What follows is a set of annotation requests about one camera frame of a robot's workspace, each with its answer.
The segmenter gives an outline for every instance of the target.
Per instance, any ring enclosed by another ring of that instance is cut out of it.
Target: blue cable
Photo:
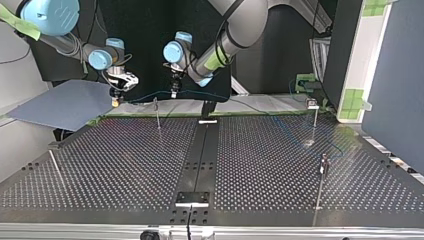
[[[283,121],[281,121],[281,119],[279,119],[277,116],[273,116],[274,121],[287,133],[287,135],[291,138],[292,142],[294,142],[295,144],[299,145],[300,148],[302,148],[303,150],[307,151],[308,153],[310,153],[311,155],[313,155],[314,157],[318,158],[319,160],[322,159],[322,154],[317,153],[316,151],[309,149],[309,148],[305,148],[304,145],[293,135],[293,133],[290,131],[290,128],[287,127],[286,124],[284,124]],[[344,152],[343,150],[338,147],[337,145],[335,145],[334,143],[332,143],[330,140],[328,140],[327,138],[327,143],[329,143],[332,147],[334,147],[335,149],[337,149],[340,154],[336,155],[336,156],[329,156],[330,159],[338,159],[344,156]]]
[[[230,98],[227,98],[227,97],[223,97],[223,96],[220,96],[220,95],[216,95],[216,94],[213,94],[213,93],[207,93],[207,92],[200,92],[200,91],[193,91],[193,90],[185,90],[185,91],[182,91],[182,92],[179,92],[179,94],[182,94],[182,93],[194,93],[194,94],[201,94],[201,95],[207,95],[207,96],[211,96],[211,97],[217,97],[217,98],[221,98],[221,99],[223,99],[223,100],[225,100],[225,101],[228,101],[228,100],[231,100]],[[147,98],[149,98],[149,97],[152,97],[152,96],[155,96],[155,95],[158,95],[158,94],[171,94],[171,92],[168,92],[168,91],[157,91],[157,92],[155,92],[155,93],[152,93],[152,94],[149,94],[149,95],[146,95],[146,96],[144,96],[144,97],[142,97],[142,98],[139,98],[139,99],[136,99],[136,100],[132,100],[132,101],[129,101],[129,103],[133,103],[133,102],[137,102],[137,101],[142,101],[142,100],[144,100],[144,99],[147,99]],[[243,103],[244,105],[246,105],[246,106],[248,106],[249,108],[251,108],[251,109],[253,109],[253,110],[255,110],[255,111],[257,111],[257,112],[260,112],[260,113],[264,113],[264,114],[266,114],[266,115],[268,115],[268,116],[271,116],[273,119],[274,119],[274,121],[284,130],[284,132],[286,132],[287,133],[287,135],[289,136],[289,138],[291,139],[291,141],[293,142],[293,143],[295,143],[295,144],[297,144],[297,145],[299,145],[299,147],[301,148],[301,149],[303,149],[303,150],[305,150],[305,151],[307,151],[308,153],[310,153],[312,156],[314,156],[314,157],[316,157],[316,158],[318,158],[319,160],[321,160],[322,159],[322,154],[319,154],[319,153],[317,153],[316,151],[314,151],[314,150],[312,150],[312,149],[309,149],[309,148],[305,148],[304,147],[304,145],[293,135],[293,133],[290,131],[290,128],[289,127],[287,127],[287,125],[286,124],[284,124],[284,122],[283,121],[281,121],[277,116],[272,116],[270,113],[268,113],[268,112],[265,112],[265,111],[260,111],[260,110],[258,110],[258,109],[256,109],[256,108],[254,108],[254,107],[252,107],[252,106],[250,106],[250,105],[248,105],[247,103]],[[343,152],[343,150],[339,147],[339,146],[337,146],[336,144],[334,144],[333,142],[331,142],[330,140],[328,140],[328,138],[327,138],[327,143],[330,145],[330,146],[332,146],[332,147],[334,147],[335,149],[337,149],[340,153],[338,154],[338,155],[336,155],[336,156],[329,156],[329,158],[330,159],[338,159],[338,158],[342,158],[343,156],[344,156],[344,152]]]

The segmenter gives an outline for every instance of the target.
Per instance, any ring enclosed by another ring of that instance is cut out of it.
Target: vertical pin
[[[160,118],[159,118],[159,103],[158,103],[158,98],[155,97],[155,99],[153,100],[155,103],[155,111],[156,111],[156,120],[158,122],[158,129],[160,129]]]

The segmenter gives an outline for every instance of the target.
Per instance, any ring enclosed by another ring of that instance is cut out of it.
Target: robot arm
[[[215,43],[200,57],[191,51],[192,36],[177,32],[175,40],[164,48],[173,78],[187,73],[199,86],[205,87],[213,72],[231,64],[231,59],[242,49],[251,47],[262,35],[268,20],[268,1],[264,0],[209,0],[224,17]],[[173,88],[175,97],[178,88]]]
[[[138,78],[125,71],[124,63],[129,59],[121,39],[109,38],[106,46],[99,47],[82,42],[71,33],[79,19],[78,0],[0,0],[0,3],[17,17],[37,25],[40,40],[58,53],[88,62],[101,71],[112,87],[114,106],[119,105],[123,92],[138,84]]]

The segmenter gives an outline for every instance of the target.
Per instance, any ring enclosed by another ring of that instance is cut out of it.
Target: gray sheet
[[[109,86],[70,80],[22,104],[7,115],[44,126],[77,131],[112,109]]]

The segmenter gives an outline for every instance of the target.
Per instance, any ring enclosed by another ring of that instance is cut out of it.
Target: perforated metal table
[[[53,152],[60,171],[46,154],[1,183],[0,222],[424,229],[421,183],[331,115],[312,121],[106,119]],[[209,207],[177,208],[179,192]]]

